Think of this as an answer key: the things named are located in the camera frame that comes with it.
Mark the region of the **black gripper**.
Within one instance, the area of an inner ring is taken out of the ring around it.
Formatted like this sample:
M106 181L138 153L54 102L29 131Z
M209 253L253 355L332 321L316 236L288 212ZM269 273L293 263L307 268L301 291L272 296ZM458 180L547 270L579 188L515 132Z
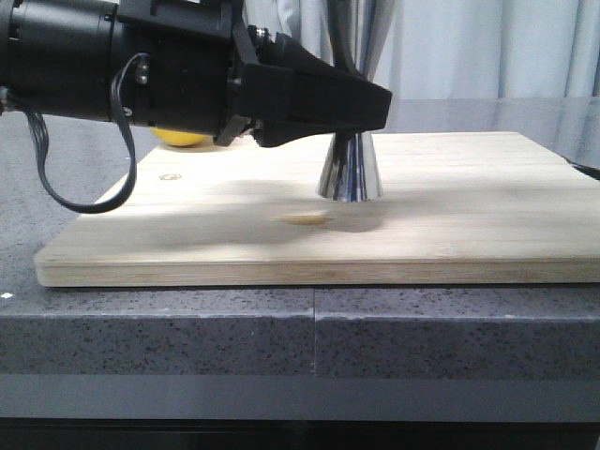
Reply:
M112 120L229 145L250 119L262 123L253 132L262 147L385 126L390 91L325 63L283 33L264 42L259 65L246 66L240 81L241 55L253 51L243 5L119 2L112 15Z

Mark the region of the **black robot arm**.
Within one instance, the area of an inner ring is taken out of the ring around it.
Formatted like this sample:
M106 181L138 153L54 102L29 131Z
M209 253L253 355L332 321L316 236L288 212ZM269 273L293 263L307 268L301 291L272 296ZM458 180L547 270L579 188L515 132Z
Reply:
M239 1L5 1L1 84L46 114L279 146L382 128L391 93L242 18Z

